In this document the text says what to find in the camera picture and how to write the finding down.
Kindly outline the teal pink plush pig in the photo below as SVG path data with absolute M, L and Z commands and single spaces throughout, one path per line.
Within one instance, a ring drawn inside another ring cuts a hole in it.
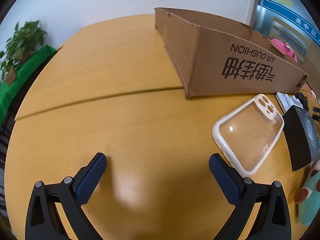
M 294 197 L 300 223 L 309 226 L 319 211 L 319 159 L 310 168 L 303 187 Z

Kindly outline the clear white phone case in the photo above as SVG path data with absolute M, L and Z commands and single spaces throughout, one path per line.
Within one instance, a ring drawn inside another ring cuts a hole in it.
M 284 120 L 264 94 L 258 94 L 222 117 L 212 137 L 225 158 L 242 177 L 251 177 L 274 148 Z

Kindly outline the black charger box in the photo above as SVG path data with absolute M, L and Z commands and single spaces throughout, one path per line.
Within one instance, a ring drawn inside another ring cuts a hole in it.
M 298 171 L 319 158 L 319 135 L 311 114 L 291 106 L 283 115 L 284 134 L 292 171 Z

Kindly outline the white folding phone stand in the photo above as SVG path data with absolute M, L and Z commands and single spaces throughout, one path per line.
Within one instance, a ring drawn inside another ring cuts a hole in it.
M 276 92 L 275 97 L 283 113 L 286 113 L 292 106 L 303 109 L 303 105 L 301 104 L 300 100 L 297 99 L 294 95 L 289 96 L 288 94 Z

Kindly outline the green cloth covered table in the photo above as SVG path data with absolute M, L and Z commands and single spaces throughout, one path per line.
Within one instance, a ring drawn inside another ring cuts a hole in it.
M 56 54 L 56 50 L 50 46 L 44 46 L 33 54 L 21 67 L 16 70 L 16 79 L 12 84 L 1 84 L 1 124 L 7 114 L 7 110 L 18 91 L 31 75 L 51 56 Z

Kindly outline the pink pen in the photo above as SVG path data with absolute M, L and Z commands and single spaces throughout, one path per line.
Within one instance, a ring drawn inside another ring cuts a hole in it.
M 314 93 L 314 91 L 312 90 L 312 88 L 310 87 L 310 85 L 309 85 L 307 82 L 306 82 L 305 84 L 306 84 L 306 87 L 308 88 L 311 96 L 312 96 L 314 99 L 316 99 L 316 94 Z

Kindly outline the pink plush bear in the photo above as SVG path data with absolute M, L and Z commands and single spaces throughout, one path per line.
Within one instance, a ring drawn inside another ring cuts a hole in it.
M 298 62 L 295 52 L 287 42 L 282 42 L 279 39 L 273 38 L 270 40 L 272 46 L 279 50 L 282 54 L 291 57 L 296 63 Z

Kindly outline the brown cardboard box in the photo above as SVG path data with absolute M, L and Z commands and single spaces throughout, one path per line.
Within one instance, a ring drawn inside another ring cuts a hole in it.
M 156 8 L 155 27 L 189 98 L 295 93 L 308 75 L 249 25 L 205 12 Z

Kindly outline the green potted plant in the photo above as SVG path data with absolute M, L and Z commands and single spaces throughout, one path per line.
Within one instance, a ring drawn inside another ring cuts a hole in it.
M 1 50 L 1 80 L 12 69 L 19 68 L 33 53 L 44 45 L 44 37 L 47 32 L 40 26 L 40 20 L 26 21 L 23 26 L 16 23 L 12 37 L 5 43 L 5 49 Z

